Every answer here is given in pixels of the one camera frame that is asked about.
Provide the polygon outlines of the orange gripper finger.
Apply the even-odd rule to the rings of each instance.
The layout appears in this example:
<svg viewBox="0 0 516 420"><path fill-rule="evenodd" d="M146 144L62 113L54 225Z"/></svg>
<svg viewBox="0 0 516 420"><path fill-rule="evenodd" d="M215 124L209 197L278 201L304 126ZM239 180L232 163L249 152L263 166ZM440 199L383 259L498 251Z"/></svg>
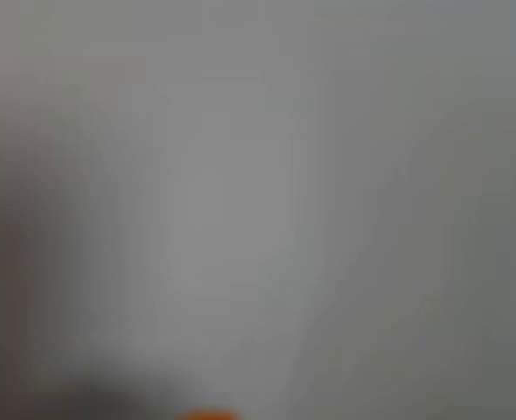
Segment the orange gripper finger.
<svg viewBox="0 0 516 420"><path fill-rule="evenodd" d="M236 411L222 408L190 409L174 416L175 420L241 420Z"/></svg>

